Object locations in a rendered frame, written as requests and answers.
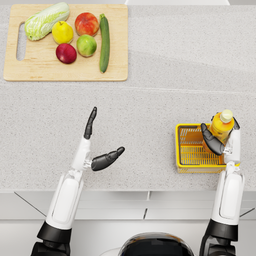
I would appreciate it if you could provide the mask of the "orange lemon tea bottle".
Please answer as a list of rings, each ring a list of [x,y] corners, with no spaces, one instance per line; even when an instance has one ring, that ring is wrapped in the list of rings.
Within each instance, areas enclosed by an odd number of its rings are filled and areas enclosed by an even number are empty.
[[[233,113],[229,109],[215,114],[211,120],[210,126],[205,123],[201,124],[203,135],[203,148],[208,153],[221,155],[229,134],[235,124]]]

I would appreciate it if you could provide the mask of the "yellow slatted basket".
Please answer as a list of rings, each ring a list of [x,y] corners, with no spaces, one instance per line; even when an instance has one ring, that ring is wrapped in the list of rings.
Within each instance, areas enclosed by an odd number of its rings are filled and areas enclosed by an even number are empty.
[[[178,124],[175,129],[176,165],[179,173],[220,173],[226,170],[224,156],[203,148],[201,124]]]

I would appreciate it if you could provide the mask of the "yellow lemon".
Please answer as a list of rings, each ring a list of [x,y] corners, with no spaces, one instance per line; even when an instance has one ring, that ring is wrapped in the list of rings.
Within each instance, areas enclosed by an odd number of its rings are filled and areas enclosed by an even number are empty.
[[[52,28],[52,36],[57,44],[70,43],[73,40],[73,28],[66,21],[58,21]]]

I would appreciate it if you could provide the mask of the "wooden cutting board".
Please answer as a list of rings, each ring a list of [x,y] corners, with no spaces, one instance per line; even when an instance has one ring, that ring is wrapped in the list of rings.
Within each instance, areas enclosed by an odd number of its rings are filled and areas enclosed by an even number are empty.
[[[3,77],[7,81],[124,81],[128,77],[128,7],[124,4],[72,4],[68,23],[85,11],[105,15],[110,28],[110,59],[107,71],[99,69],[100,53],[79,55],[72,64],[61,63],[57,44],[48,35],[39,41],[26,41],[24,59],[17,59],[19,28],[45,4],[15,4],[10,9]]]

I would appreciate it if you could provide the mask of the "dark red plum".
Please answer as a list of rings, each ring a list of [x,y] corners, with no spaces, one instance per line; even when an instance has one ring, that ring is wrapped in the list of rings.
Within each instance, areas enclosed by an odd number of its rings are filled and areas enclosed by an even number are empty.
[[[71,64],[76,60],[77,52],[72,45],[63,43],[57,46],[56,57],[64,64]]]

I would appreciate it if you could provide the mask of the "green apple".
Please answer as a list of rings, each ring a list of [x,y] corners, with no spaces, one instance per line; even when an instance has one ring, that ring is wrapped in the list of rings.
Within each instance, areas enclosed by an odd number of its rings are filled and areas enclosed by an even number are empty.
[[[77,50],[79,54],[82,55],[83,57],[92,56],[97,49],[96,40],[90,35],[80,36],[77,39],[76,45],[77,45]]]

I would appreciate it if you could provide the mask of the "green cucumber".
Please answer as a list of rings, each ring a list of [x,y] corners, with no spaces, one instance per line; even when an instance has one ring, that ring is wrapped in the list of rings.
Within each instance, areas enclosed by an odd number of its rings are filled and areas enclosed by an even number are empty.
[[[110,57],[110,30],[108,19],[104,14],[100,15],[100,31],[102,42],[99,68],[101,73],[105,73],[108,68]]]

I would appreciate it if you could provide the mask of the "dark round robot body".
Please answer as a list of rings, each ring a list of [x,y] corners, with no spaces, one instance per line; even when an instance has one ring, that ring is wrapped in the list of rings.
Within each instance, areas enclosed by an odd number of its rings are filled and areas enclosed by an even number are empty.
[[[194,253],[179,237],[163,232],[149,232],[128,239],[118,256],[194,256]]]

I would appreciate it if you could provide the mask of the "pale green napa cabbage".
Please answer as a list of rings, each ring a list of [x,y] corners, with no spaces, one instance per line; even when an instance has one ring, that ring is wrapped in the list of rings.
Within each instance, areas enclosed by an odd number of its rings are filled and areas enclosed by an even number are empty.
[[[27,38],[38,41],[47,36],[54,24],[58,21],[66,21],[70,14],[69,5],[65,2],[56,3],[44,10],[30,16],[24,25]]]

